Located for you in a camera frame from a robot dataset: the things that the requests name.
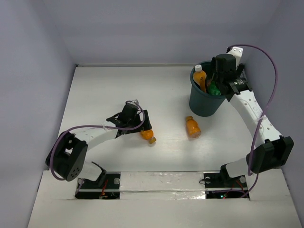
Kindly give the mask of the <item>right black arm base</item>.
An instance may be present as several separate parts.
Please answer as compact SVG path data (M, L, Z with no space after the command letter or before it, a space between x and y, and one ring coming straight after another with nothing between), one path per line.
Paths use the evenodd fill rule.
M206 199L238 199L247 198L250 196L245 176L238 177L237 179L224 182L221 179L219 172L207 172L203 174L203 178L199 184L204 185Z

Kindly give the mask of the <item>small orange juice bottle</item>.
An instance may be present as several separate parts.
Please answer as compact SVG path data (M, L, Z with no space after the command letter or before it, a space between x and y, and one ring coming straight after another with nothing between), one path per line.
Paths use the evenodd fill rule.
M201 135L201 130L198 123L193 119L192 116L187 116L185 120L188 136L190 138L198 138Z

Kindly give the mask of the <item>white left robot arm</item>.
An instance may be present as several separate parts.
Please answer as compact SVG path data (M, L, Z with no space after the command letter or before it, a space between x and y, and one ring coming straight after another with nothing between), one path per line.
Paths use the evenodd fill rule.
M99 188L105 183L105 172L96 163L87 163L86 154L108 140L151 128L148 111L137 100L126 101L122 111L105 119L102 124L87 124L63 131L46 157L45 164L55 179L72 181L78 176Z

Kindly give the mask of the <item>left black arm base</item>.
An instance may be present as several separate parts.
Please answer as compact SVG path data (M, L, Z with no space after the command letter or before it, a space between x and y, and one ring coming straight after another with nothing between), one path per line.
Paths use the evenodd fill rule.
M117 200L120 198L120 172L108 172L100 186L87 179L79 179L75 198L80 200Z

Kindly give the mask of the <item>orange bottle blue label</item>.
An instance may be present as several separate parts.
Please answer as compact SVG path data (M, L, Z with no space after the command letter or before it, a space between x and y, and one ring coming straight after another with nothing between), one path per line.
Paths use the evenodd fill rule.
M195 83L197 83L200 86L201 91L204 93L207 92L206 90L206 78L207 74L202 69L202 65L198 64L194 67L194 73L193 73L193 80Z

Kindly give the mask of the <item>small orange bottle white label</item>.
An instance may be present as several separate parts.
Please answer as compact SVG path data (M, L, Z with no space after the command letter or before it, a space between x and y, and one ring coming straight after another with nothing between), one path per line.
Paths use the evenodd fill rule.
M156 142L156 138L154 137L153 130L141 131L140 135L143 139L145 139L150 145Z

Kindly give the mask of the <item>crushed green plastic bottle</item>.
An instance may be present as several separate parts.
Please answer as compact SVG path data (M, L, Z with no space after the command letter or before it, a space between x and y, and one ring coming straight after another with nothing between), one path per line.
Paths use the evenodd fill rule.
M214 81L210 81L209 85L208 85L208 93L210 95L221 95L220 90L216 87L216 83Z

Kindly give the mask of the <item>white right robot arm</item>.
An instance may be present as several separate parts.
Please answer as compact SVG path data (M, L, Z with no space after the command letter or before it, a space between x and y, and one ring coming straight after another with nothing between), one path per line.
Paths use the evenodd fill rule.
M240 55L220 54L211 61L197 64L190 73L189 107L200 117L215 114L224 100L239 113L247 126L252 143L245 158L220 167L217 181L230 186L238 177L259 174L285 165L294 142L284 137L269 121L259 106L248 81L241 77Z

